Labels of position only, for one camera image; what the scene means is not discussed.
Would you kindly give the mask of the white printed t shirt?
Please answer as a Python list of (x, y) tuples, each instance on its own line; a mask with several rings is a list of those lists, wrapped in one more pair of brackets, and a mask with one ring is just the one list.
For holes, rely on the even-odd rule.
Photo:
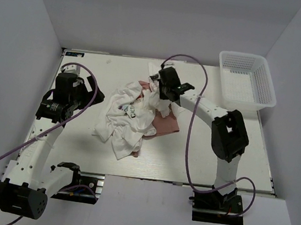
[(156, 113), (171, 114), (171, 101), (160, 98), (159, 81), (149, 75), (147, 81), (132, 81), (115, 89), (100, 113), (92, 135), (102, 142), (111, 141), (117, 160), (137, 153), (144, 136), (155, 136)]

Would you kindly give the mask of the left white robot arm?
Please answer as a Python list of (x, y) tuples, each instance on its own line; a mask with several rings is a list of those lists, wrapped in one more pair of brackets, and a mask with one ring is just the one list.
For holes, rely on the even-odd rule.
[(38, 219), (51, 196), (64, 188), (80, 187), (80, 167), (75, 163), (52, 166), (45, 177), (41, 173), (65, 125), (88, 107), (104, 101), (94, 75), (86, 79), (80, 76), (83, 68), (78, 63), (63, 65), (54, 88), (42, 98), (28, 141), (21, 147), (14, 167), (0, 181), (2, 212)]

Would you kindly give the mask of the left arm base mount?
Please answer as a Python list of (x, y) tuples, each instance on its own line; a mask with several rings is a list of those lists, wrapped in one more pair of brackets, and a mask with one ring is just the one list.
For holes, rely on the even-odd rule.
[(52, 198), (56, 200), (64, 200), (77, 202), (82, 204), (94, 205), (102, 193), (105, 176), (81, 173), (80, 179), (75, 183), (64, 186), (65, 191), (59, 191)]

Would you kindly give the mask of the pink t shirt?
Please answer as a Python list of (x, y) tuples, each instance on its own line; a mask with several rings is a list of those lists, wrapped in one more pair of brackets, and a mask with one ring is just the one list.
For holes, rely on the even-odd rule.
[(171, 101), (160, 99), (158, 86), (144, 81), (136, 82), (139, 94), (131, 104), (134, 113), (130, 115), (133, 125), (132, 138), (126, 155), (137, 156), (143, 138), (153, 138), (179, 132), (176, 115)]

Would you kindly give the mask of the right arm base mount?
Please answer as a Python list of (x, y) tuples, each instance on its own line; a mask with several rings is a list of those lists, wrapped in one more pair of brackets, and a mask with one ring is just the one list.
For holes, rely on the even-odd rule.
[(192, 205), (192, 220), (202, 223), (223, 225), (243, 225), (243, 202), (240, 195), (236, 195), (223, 204), (216, 200), (215, 194), (198, 194), (193, 192), (189, 197)]

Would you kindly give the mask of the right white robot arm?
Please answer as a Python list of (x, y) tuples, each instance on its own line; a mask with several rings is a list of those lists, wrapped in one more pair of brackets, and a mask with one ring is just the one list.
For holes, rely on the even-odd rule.
[(182, 84), (173, 67), (158, 72), (160, 98), (170, 100), (192, 112), (188, 128), (185, 162), (188, 162), (191, 129), (195, 117), (200, 118), (211, 129), (211, 147), (217, 157), (216, 180), (213, 185), (212, 204), (224, 210), (237, 194), (236, 177), (239, 161), (249, 144), (242, 113), (228, 111), (216, 106), (199, 94), (193, 85)]

